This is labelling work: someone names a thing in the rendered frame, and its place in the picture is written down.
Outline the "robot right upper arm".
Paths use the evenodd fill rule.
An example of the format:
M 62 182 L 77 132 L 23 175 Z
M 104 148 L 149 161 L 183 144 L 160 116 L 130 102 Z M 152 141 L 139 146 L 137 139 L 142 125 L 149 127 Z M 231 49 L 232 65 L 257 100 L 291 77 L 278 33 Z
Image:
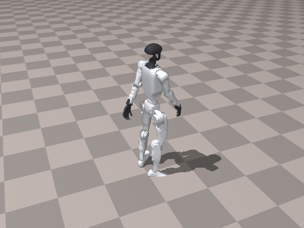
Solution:
M 157 79 L 161 83 L 162 89 L 163 89 L 163 95 L 167 98 L 170 98 L 170 85 L 169 85 L 169 76 L 166 72 L 163 72 L 162 70 L 159 70 L 156 72 Z

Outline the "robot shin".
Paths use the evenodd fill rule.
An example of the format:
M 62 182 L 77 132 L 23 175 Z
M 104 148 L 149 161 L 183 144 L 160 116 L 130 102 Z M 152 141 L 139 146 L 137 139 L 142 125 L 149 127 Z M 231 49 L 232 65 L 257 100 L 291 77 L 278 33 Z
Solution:
M 140 132 L 139 132 L 138 145 L 139 145 L 139 150 L 140 150 L 140 160 L 142 159 L 142 161 L 143 161 L 144 160 L 145 149 L 147 147 L 148 138 L 147 139 L 141 139 L 140 138 L 141 131 L 142 130 L 140 130 Z
M 153 172 L 158 173 L 158 167 L 161 160 L 162 147 L 158 143 L 152 145 L 152 161 L 153 161 Z M 155 173 L 154 172 L 154 173 Z

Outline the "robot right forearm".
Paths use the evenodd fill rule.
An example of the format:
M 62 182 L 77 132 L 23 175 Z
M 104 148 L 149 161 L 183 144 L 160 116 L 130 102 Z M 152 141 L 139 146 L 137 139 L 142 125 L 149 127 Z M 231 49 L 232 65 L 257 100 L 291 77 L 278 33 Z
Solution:
M 180 106 L 180 102 L 176 99 L 175 95 L 174 95 L 174 92 L 173 91 L 170 91 L 170 94 L 169 94 L 170 98 L 168 98 L 168 100 L 172 103 L 172 105 L 175 107 L 175 106 Z

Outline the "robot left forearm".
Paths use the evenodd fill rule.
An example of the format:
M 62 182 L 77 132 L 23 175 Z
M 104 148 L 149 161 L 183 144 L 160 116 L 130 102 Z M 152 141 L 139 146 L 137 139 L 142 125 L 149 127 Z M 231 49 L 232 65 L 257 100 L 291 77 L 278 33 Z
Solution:
M 134 100 L 136 99 L 138 91 L 139 91 L 139 87 L 137 87 L 137 86 L 135 86 L 133 84 L 131 93 L 130 93 L 130 95 L 128 97 L 128 99 L 130 99 L 130 103 L 129 104 L 133 104 L 134 103 Z

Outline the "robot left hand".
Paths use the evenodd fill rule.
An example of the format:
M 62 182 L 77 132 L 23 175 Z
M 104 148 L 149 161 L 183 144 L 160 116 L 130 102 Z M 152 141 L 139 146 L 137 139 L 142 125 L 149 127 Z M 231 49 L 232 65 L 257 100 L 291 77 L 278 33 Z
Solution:
M 129 104 L 130 103 L 130 99 L 127 99 L 127 102 L 126 102 L 126 107 L 124 108 L 124 112 L 123 112 L 123 117 L 125 118 L 125 119 L 129 119 L 130 120 L 130 118 L 129 118 L 129 113 L 130 113 L 130 115 L 132 116 L 132 113 L 131 113 L 131 106 L 133 105 L 133 104 Z

